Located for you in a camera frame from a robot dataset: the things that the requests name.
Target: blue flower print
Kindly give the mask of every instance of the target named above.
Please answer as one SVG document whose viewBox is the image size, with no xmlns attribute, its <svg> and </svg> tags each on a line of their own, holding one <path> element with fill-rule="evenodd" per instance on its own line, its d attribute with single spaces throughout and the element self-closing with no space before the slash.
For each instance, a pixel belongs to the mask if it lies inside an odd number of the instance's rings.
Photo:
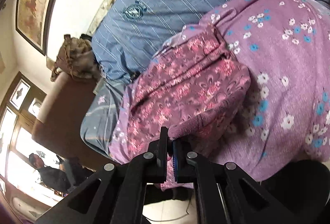
<svg viewBox="0 0 330 224">
<path fill-rule="evenodd" d="M 316 114 L 322 115 L 324 112 L 324 103 L 318 103 L 316 108 Z"/>
<path fill-rule="evenodd" d="M 311 42 L 311 37 L 310 36 L 304 36 L 304 41 L 310 43 Z"/>
<path fill-rule="evenodd" d="M 259 46 L 257 44 L 250 45 L 250 50 L 251 51 L 258 51 L 258 49 L 259 49 Z"/>
<path fill-rule="evenodd" d="M 299 34 L 300 33 L 300 27 L 299 26 L 296 26 L 293 31 L 296 34 Z"/>
<path fill-rule="evenodd" d="M 319 148 L 320 146 L 322 146 L 322 142 L 323 142 L 322 138 L 313 140 L 314 147 Z"/>
<path fill-rule="evenodd" d="M 260 102 L 259 110 L 260 112 L 265 112 L 268 108 L 268 101 L 267 100 L 262 100 Z"/>
<path fill-rule="evenodd" d="M 329 100 L 328 93 L 324 92 L 324 93 L 322 94 L 322 100 L 323 100 L 323 102 L 327 102 L 327 101 Z"/>
<path fill-rule="evenodd" d="M 264 122 L 264 118 L 261 115 L 256 115 L 255 118 L 252 121 L 252 124 L 255 127 L 259 127 L 262 125 L 262 123 Z"/>
</svg>

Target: cable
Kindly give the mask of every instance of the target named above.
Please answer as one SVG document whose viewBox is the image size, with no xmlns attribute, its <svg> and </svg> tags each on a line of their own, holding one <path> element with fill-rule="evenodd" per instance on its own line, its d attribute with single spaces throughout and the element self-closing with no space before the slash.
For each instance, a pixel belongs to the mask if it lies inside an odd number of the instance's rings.
<svg viewBox="0 0 330 224">
<path fill-rule="evenodd" d="M 191 204 L 191 197 L 192 197 L 192 194 L 190 195 L 190 198 L 189 198 L 188 206 L 187 206 L 187 209 L 186 209 L 186 214 L 183 215 L 183 216 L 180 216 L 180 217 L 177 217 L 177 218 L 173 218 L 173 219 L 169 219 L 169 220 L 152 220 L 150 218 L 147 218 L 146 216 L 145 216 L 145 218 L 147 220 L 150 220 L 150 221 L 153 221 L 153 222 L 170 222 L 170 221 L 175 221 L 175 220 L 178 220 L 178 219 L 182 219 L 182 218 L 186 217 L 187 215 L 189 215 L 188 208 L 189 208 L 189 205 Z"/>
</svg>

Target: purple floral blanket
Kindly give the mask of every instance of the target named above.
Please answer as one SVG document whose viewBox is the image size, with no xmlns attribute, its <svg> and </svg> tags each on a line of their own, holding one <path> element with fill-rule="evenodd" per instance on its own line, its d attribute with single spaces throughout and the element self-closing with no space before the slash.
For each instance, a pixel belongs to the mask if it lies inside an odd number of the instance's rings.
<svg viewBox="0 0 330 224">
<path fill-rule="evenodd" d="M 217 74 L 216 66 L 209 65 L 203 69 L 203 84 L 196 84 L 200 89 L 185 87 L 183 83 L 181 91 L 178 92 L 163 87 L 164 83 L 167 83 L 163 77 L 171 77 L 170 66 L 163 66 L 159 68 L 158 75 L 152 77 L 154 81 L 151 88 L 147 84 L 138 87 L 139 83 L 145 81 L 145 74 L 127 88 L 123 109 L 109 145 L 112 157 L 121 163 L 128 162 L 134 154 L 146 150 L 144 143 L 157 139 L 159 132 L 149 130 L 152 134 L 146 135 L 147 126 L 150 125 L 142 126 L 138 123 L 163 117 L 162 124 L 170 127 L 169 135 L 172 138 L 186 135 L 186 139 L 192 143 L 195 150 L 206 154 L 211 161 L 220 164 L 233 161 L 257 181 L 269 178 L 293 160 L 329 160 L 329 15 L 328 9 L 313 0 L 232 0 L 205 14 L 199 24 L 184 26 L 182 32 L 164 43 L 164 50 L 155 57 L 146 74 L 154 76 L 154 73 L 149 72 L 157 69 L 162 63 L 159 62 L 162 58 L 168 63 L 175 62 L 188 71 L 187 62 L 192 58 L 199 61 L 198 53 L 179 59 L 166 57 L 167 53 L 171 52 L 174 55 L 175 51 L 183 47 L 193 51 L 192 40 L 203 39 L 201 35 L 206 35 L 211 29 L 210 25 L 213 25 L 219 31 L 214 32 L 219 43 L 222 44 L 223 37 L 227 49 L 234 53 L 241 63 L 239 65 L 234 58 L 227 56 L 240 67 L 238 69 L 242 78 L 248 77 L 245 66 L 249 69 L 250 87 L 242 105 L 241 98 L 244 97 L 249 79 L 244 83 L 242 81 L 241 91 L 234 91 L 241 95 L 235 95 L 234 99 L 227 98 L 227 95 L 220 98 L 228 100 L 224 120 L 224 126 L 227 127 L 225 131 L 221 130 L 219 135 L 213 137 L 210 134 L 213 134 L 214 127 L 206 125 L 202 135 L 191 132 L 193 128 L 189 126 L 185 129 L 185 124 L 189 125 L 186 122 L 199 117 L 200 111 L 180 114 L 181 112 L 175 112 L 174 108 L 185 111 L 191 102 L 206 101 L 203 108 L 205 114 L 215 111 L 219 102 L 214 95 L 216 92 L 209 92 L 209 82 L 216 85 L 215 82 L 219 80 L 215 80 L 214 77 L 209 80 L 208 74 Z M 220 62 L 223 62 L 226 57 L 223 58 L 221 55 L 214 54 L 210 57 L 220 57 Z M 178 75 L 177 71 L 178 69 L 174 68 L 172 76 Z M 198 81 L 197 74 L 192 73 L 190 79 Z M 227 71 L 221 69 L 220 75 L 226 78 L 225 74 L 228 74 Z M 222 80 L 219 82 L 217 87 L 221 88 Z M 180 99 L 183 93 L 198 94 L 205 86 L 208 90 L 199 94 L 197 99 L 185 99 L 184 102 L 178 100 L 174 103 L 175 98 Z M 162 87 L 163 92 L 157 96 L 158 89 Z M 143 119 L 140 109 L 145 109 L 152 100 L 155 100 L 149 108 L 153 111 L 152 117 Z M 158 100 L 161 100 L 161 106 L 158 106 Z M 170 119 L 172 113 L 177 119 Z M 221 114 L 213 116 L 213 119 L 217 117 L 221 118 Z M 233 120 L 227 126 L 227 120 L 231 120 L 232 117 Z M 176 186 L 173 182 L 171 163 L 172 161 L 168 162 L 168 181 L 164 188 Z"/>
</svg>

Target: blue bedsheet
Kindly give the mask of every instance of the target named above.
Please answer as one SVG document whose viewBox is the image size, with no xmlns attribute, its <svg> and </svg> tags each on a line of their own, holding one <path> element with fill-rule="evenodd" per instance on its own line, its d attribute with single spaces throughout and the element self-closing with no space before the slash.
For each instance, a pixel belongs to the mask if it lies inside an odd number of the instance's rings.
<svg viewBox="0 0 330 224">
<path fill-rule="evenodd" d="M 93 37 L 93 51 L 108 79 L 129 83 L 165 40 L 227 1 L 117 0 Z"/>
</svg>

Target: floor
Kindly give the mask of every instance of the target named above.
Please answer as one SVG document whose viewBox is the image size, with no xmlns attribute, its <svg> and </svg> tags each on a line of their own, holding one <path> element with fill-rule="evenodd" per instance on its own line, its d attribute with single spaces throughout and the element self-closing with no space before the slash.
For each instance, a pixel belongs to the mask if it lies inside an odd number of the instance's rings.
<svg viewBox="0 0 330 224">
<path fill-rule="evenodd" d="M 156 204 L 145 205 L 143 207 L 143 215 L 151 220 L 155 220 L 150 221 L 152 224 L 197 224 L 195 195 L 191 197 L 191 202 L 168 200 Z M 184 217 L 178 220 L 166 221 L 181 216 Z"/>
</svg>

